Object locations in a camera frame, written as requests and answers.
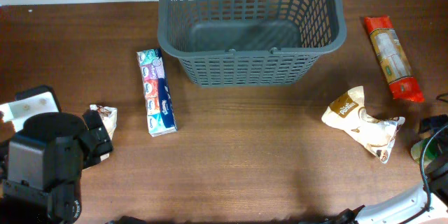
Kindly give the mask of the brown clear snack bag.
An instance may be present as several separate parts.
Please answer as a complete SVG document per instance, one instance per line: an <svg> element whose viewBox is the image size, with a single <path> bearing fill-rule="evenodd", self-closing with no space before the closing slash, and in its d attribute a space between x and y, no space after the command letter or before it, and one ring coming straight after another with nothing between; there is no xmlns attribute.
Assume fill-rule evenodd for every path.
<svg viewBox="0 0 448 224"><path fill-rule="evenodd" d="M113 138L113 134L117 127L117 119L118 119L118 110L117 108L108 107L108 106L100 106L96 104L91 104L88 110L97 111L101 117L101 121L103 122L106 131L111 139ZM103 155L101 157L101 162L109 157L109 154Z"/></svg>

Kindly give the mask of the red spaghetti package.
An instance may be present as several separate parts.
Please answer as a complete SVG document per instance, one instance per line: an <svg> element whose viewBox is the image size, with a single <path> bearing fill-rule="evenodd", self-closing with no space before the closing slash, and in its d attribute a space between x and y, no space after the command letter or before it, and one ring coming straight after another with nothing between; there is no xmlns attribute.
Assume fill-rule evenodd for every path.
<svg viewBox="0 0 448 224"><path fill-rule="evenodd" d="M423 92L390 17L364 17L364 23L393 98L423 103Z"/></svg>

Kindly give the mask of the green lid spice jar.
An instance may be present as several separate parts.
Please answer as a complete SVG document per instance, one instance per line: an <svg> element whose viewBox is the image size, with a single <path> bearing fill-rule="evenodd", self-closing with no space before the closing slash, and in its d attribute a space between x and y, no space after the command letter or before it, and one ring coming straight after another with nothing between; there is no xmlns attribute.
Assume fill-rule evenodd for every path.
<svg viewBox="0 0 448 224"><path fill-rule="evenodd" d="M416 144L413 145L413 147L411 148L411 156L413 158L413 160L416 163L420 162L420 158L421 158L421 152L424 149L424 146L428 143L430 138L426 138L423 140L420 140L419 142L417 142ZM432 161L434 161L435 158L437 158L439 155L439 149L438 149L438 144L436 140L433 140L427 147L424 158L423 158L423 165L426 167L427 165L429 165Z"/></svg>

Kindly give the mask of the grey plastic shopping basket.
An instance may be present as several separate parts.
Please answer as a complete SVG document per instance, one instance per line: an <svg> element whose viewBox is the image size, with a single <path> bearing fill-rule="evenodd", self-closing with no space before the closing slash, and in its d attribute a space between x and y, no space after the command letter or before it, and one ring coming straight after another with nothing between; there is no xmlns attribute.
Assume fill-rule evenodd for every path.
<svg viewBox="0 0 448 224"><path fill-rule="evenodd" d="M289 85L347 37L342 0L159 0L161 48L202 87Z"/></svg>

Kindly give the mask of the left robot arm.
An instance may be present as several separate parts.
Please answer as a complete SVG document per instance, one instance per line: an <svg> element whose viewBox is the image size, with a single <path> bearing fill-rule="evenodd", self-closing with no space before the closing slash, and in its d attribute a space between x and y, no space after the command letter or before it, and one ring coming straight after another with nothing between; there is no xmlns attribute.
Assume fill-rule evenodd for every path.
<svg viewBox="0 0 448 224"><path fill-rule="evenodd" d="M1 143L1 222L75 223L82 212L81 176L113 151L101 116L63 113L41 85L1 105L14 135Z"/></svg>

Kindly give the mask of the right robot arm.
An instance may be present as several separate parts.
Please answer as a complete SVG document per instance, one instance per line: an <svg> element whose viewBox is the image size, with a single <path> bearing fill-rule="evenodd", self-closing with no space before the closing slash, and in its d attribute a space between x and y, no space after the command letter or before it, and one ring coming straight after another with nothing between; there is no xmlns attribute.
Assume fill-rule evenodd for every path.
<svg viewBox="0 0 448 224"><path fill-rule="evenodd" d="M326 223L424 223L446 218L447 115L423 119L419 132L430 133L420 152L420 185L379 204L346 209ZM441 144L442 150L429 164L424 164L424 158L432 144Z"/></svg>

